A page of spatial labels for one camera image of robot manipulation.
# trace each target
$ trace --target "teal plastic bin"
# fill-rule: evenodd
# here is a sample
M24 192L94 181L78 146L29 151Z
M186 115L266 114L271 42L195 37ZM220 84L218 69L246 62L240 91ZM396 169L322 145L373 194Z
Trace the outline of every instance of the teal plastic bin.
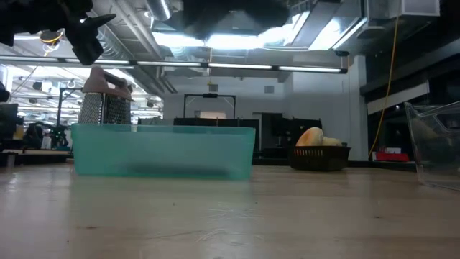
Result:
M251 174L255 129L73 124L72 138L82 176L242 180Z

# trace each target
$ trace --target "red object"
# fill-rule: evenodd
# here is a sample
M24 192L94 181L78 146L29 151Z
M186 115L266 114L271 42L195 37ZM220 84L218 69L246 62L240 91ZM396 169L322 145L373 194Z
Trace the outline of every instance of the red object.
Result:
M409 155L406 153L391 154L385 152L375 153L376 161L397 161L397 162L409 162Z

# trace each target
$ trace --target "translucent plastic container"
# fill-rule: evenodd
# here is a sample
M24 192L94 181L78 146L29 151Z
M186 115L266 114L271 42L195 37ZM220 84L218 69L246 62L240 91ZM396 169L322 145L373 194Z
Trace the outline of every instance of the translucent plastic container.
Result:
M79 175L242 180L250 177L255 130L73 124L72 137Z
M420 182L460 191L460 102L405 108Z

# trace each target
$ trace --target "vent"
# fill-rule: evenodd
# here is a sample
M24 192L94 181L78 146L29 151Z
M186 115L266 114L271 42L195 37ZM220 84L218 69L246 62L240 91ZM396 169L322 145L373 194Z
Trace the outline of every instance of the vent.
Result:
M219 85L218 84L210 84L209 85L209 92L218 92L219 91Z
M265 86L265 93L266 94L273 94L275 92L274 86Z
M440 15L439 0L391 0L389 1L390 18L402 15L434 16Z

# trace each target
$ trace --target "wooden table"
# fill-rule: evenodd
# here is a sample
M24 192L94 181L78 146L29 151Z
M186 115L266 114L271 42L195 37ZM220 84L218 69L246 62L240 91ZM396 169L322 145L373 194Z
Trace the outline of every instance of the wooden table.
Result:
M458 258L460 193L408 172L254 167L250 182L0 174L0 258Z

